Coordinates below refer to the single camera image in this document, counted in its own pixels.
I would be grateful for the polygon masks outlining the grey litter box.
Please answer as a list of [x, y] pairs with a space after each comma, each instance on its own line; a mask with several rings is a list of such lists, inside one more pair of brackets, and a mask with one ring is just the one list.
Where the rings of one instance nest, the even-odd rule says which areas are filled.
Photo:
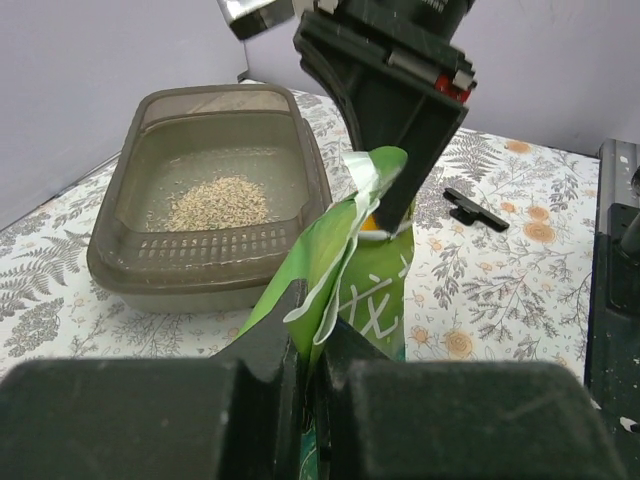
[[161, 90], [135, 112], [88, 270], [143, 312], [249, 309], [330, 204], [315, 136], [289, 90]]

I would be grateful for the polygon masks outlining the yellow plastic scoop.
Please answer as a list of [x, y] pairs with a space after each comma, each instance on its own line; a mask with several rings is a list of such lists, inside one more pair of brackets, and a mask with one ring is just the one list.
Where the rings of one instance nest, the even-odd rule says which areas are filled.
[[389, 235], [386, 230], [378, 226], [373, 215], [366, 218], [361, 226], [360, 233], [366, 237], [372, 238], [386, 238]]

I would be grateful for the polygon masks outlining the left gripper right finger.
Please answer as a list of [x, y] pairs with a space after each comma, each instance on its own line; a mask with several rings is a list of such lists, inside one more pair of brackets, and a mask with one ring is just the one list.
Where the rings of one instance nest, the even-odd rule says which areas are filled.
[[398, 362], [346, 322], [316, 370], [322, 479], [621, 479], [586, 390], [547, 362]]

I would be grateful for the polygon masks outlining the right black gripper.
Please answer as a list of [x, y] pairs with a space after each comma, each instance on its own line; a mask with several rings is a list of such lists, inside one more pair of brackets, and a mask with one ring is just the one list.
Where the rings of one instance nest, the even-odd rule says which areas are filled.
[[300, 65], [338, 107], [354, 150], [399, 147], [377, 225], [398, 230], [467, 114], [473, 63], [452, 43], [472, 1], [316, 1], [294, 35]]

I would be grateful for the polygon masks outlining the green litter bag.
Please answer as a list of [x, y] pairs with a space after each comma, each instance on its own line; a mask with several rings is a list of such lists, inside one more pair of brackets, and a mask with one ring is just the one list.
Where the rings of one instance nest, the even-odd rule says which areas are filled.
[[344, 163], [355, 183], [350, 196], [335, 203], [307, 227], [251, 312], [240, 337], [264, 319], [289, 284], [307, 285], [303, 303], [283, 320], [306, 366], [300, 469], [294, 479], [318, 475], [316, 370], [328, 338], [346, 322], [392, 360], [404, 362], [405, 281], [414, 256], [413, 227], [405, 214], [386, 238], [360, 229], [400, 174], [407, 153], [397, 147], [350, 152]]

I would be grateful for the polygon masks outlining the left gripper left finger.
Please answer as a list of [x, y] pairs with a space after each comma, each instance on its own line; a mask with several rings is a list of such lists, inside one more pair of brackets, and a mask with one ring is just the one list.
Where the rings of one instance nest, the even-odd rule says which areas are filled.
[[306, 366], [267, 316], [209, 358], [33, 360], [1, 384], [5, 479], [294, 479]]

